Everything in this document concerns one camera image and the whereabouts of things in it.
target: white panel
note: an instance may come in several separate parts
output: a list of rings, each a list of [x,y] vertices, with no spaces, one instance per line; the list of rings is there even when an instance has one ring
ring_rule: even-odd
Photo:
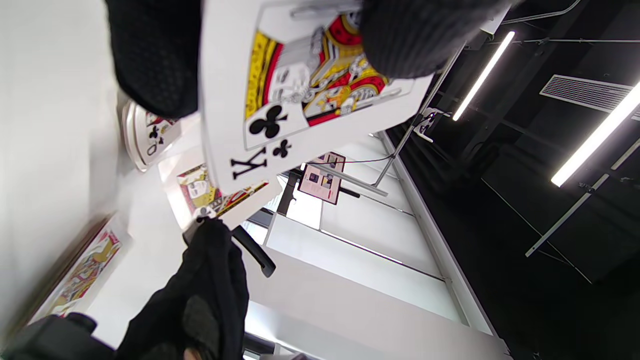
[[[394,147],[388,136],[383,135],[383,137],[385,139],[385,146],[392,150]],[[420,216],[420,226],[424,231],[424,236],[430,242],[435,256],[439,259],[439,265],[443,275],[451,279],[451,288],[458,298],[458,302],[467,317],[469,326],[487,334],[495,334],[479,301],[474,295],[473,289],[467,282],[465,274],[458,265],[442,233],[440,233],[438,225],[422,200],[402,160],[394,163],[394,167],[396,167],[399,177],[403,180],[404,189],[412,201],[412,208],[416,211],[416,214]]]
[[[104,3],[0,6],[2,343],[11,317],[113,198],[120,136]]]
[[[270,309],[256,323],[284,345],[327,360],[511,359],[494,336],[265,251],[277,265],[270,278],[243,250],[250,300]],[[366,349],[360,356],[352,352],[359,347]]]
[[[367,164],[361,164],[361,163],[345,164],[344,173],[351,175],[362,181],[365,181],[366,183],[369,183],[369,184],[375,183],[376,180],[378,179],[378,176],[380,175],[379,170],[373,169],[367,166]],[[380,190],[384,190],[389,194],[386,197],[378,195],[369,190],[366,190],[365,188],[361,188],[357,185],[348,183],[346,181],[342,181],[341,186],[344,188],[353,190],[357,193],[361,193],[366,196],[372,197],[373,199],[376,199],[378,201],[382,201],[385,204],[388,204],[396,208],[402,209],[404,211],[407,211],[409,213],[412,213],[411,206],[409,205],[409,201],[406,199],[406,196],[404,196],[404,191],[402,190],[402,186],[400,185],[400,182],[398,181],[398,179],[392,176],[389,176],[389,175],[385,176],[380,182],[380,185],[378,185],[378,188]],[[338,204],[337,204],[338,206],[340,206],[340,201],[342,200],[342,198],[346,196],[349,196],[349,195],[345,195],[343,193],[339,195]]]
[[[339,147],[334,151],[340,155],[344,155],[348,157],[349,160],[357,160],[357,161],[382,159],[388,155],[385,152],[382,142],[379,139],[369,135],[363,136],[357,139],[356,141],[354,141],[353,143]],[[380,174],[382,172],[382,169],[387,164],[387,162],[388,160],[383,160],[383,161],[375,161],[373,163],[364,163],[364,164],[366,164],[368,167],[371,167],[377,170],[378,174]],[[389,171],[387,172],[387,174],[395,177],[396,171],[393,168],[389,168]]]
[[[320,228],[428,274],[440,275],[413,216],[369,199],[342,196],[324,205]]]
[[[398,300],[444,316],[460,317],[443,281],[277,215],[267,247]]]

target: black glove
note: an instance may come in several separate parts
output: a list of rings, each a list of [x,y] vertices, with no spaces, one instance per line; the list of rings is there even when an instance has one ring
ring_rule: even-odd
[[[203,360],[242,358],[249,304],[242,252],[220,220],[200,221],[178,272],[129,322],[116,360],[182,360],[187,348]]]

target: giant playing card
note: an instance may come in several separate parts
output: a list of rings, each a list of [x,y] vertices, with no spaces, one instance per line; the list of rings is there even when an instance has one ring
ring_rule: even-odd
[[[210,175],[224,192],[394,126],[418,110],[431,77],[391,79],[376,72],[362,50],[357,6],[205,2],[203,136]]]

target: fluorescent light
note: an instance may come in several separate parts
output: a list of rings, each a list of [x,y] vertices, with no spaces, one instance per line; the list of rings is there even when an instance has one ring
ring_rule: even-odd
[[[640,83],[613,109],[598,128],[589,136],[587,141],[571,156],[569,160],[556,172],[551,182],[561,186],[585,162],[596,149],[602,145],[611,133],[631,114],[640,104]]]
[[[480,86],[482,86],[482,83],[484,83],[484,81],[486,80],[486,77],[489,76],[489,73],[491,72],[495,64],[498,62],[498,59],[500,59],[502,54],[504,54],[504,51],[507,49],[507,46],[509,46],[509,44],[511,43],[511,40],[515,35],[516,35],[515,31],[510,31],[507,34],[507,36],[504,38],[504,40],[500,44],[500,47],[496,50],[495,54],[493,54],[493,57],[491,58],[489,63],[486,64],[486,67],[482,71],[482,74],[480,74],[480,76],[478,77],[478,80],[476,80],[474,87],[471,88],[471,91],[469,91],[469,94],[467,94],[467,97],[465,98],[464,101],[462,101],[462,104],[460,104],[460,107],[458,108],[456,113],[453,115],[453,118],[452,118],[453,121],[458,121],[458,119],[460,119],[460,117],[462,116],[462,113],[465,111],[465,109],[467,108],[471,100],[474,98],[474,96],[476,96],[476,93],[478,92],[478,90],[480,90]]]

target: metal pipe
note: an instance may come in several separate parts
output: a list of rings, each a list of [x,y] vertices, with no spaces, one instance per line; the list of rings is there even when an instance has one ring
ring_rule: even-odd
[[[547,17],[554,17],[554,16],[560,16],[560,15],[564,15],[568,12],[570,12],[571,10],[573,10],[573,8],[575,8],[581,0],[575,0],[573,2],[573,4],[569,5],[568,8],[564,9],[564,10],[560,10],[558,12],[551,12],[551,13],[541,13],[538,15],[531,15],[531,16],[525,16],[525,17],[519,17],[516,19],[510,19],[510,20],[505,20],[503,22],[501,22],[500,25],[506,25],[506,24],[515,24],[516,22],[524,22],[524,21],[531,21],[531,20],[538,20],[538,19],[546,19]]]
[[[638,44],[640,40],[618,40],[618,39],[569,39],[569,38],[539,38],[534,40],[515,40],[511,44],[521,44],[524,42],[578,42],[578,43],[617,43],[617,44]],[[501,42],[493,41],[486,43],[487,45],[501,44]]]
[[[361,187],[363,189],[366,189],[366,190],[369,190],[370,192],[376,193],[376,194],[378,194],[380,196],[388,196],[389,195],[387,192],[384,192],[384,191],[378,189],[375,186],[367,184],[367,183],[365,183],[364,181],[362,181],[360,179],[357,179],[357,178],[355,178],[355,177],[353,177],[351,175],[347,175],[347,174],[345,174],[343,172],[339,172],[339,171],[331,168],[329,166],[329,164],[312,164],[312,166],[320,168],[320,169],[322,169],[322,171],[328,172],[329,174],[331,174],[331,175],[333,175],[335,177],[339,177],[339,178],[341,178],[341,179],[343,179],[343,180],[345,180],[345,181],[347,181],[349,183],[352,183],[354,185],[358,185],[359,187]]]
[[[429,104],[431,103],[435,95],[438,93],[438,89],[440,89],[440,86],[442,86],[444,79],[447,77],[449,71],[451,71],[451,69],[453,68],[453,64],[456,62],[456,60],[458,59],[458,57],[460,56],[460,53],[462,53],[462,50],[464,50],[464,48],[465,48],[465,44],[462,44],[462,46],[458,50],[456,50],[456,52],[453,55],[451,55],[451,57],[447,60],[447,63],[442,69],[442,74],[438,78],[438,81],[436,81],[436,83],[433,85],[431,92],[429,93],[429,95],[427,95],[427,98],[424,100],[424,102],[422,103],[422,106],[420,107],[420,110],[418,111],[418,113],[422,114],[422,116],[425,115],[423,114],[424,111],[429,107]],[[378,179],[373,184],[373,186],[378,187],[378,185],[380,185],[380,182],[382,181],[382,179],[384,179],[385,175],[387,174],[387,171],[389,171],[389,168],[391,167],[391,164],[393,164],[397,155],[400,153],[400,150],[402,150],[407,140],[409,140],[409,136],[411,136],[411,132],[413,131],[413,129],[415,129],[415,120],[416,118],[414,117],[411,125],[404,133],[402,140],[400,140],[400,142],[398,143],[396,150],[394,151],[393,155],[391,155],[391,158],[385,165],[385,168],[382,169],[380,176],[378,176]]]
[[[629,147],[622,156],[620,156],[620,158],[611,166],[611,170],[617,170],[620,165],[622,165],[622,163],[625,162],[625,160],[627,160],[636,149],[638,149],[638,147],[640,147],[640,138],[638,138],[638,140],[636,140],[636,142],[631,145],[631,147]],[[591,187],[592,190],[598,190],[600,185],[602,185],[602,183],[604,183],[608,178],[608,174],[601,176],[600,179],[598,179],[598,181],[596,181],[596,183]],[[564,224],[564,222],[567,221],[567,219],[569,219],[569,217],[573,215],[573,213],[590,197],[591,193],[585,193],[538,241],[536,241],[535,244],[533,244],[533,246],[525,253],[525,256],[529,257],[533,254],[536,249],[539,248],[540,245],[544,244],[545,241],[547,241],[551,235],[553,235],[553,233],[558,230],[558,228],[562,226],[562,224]]]

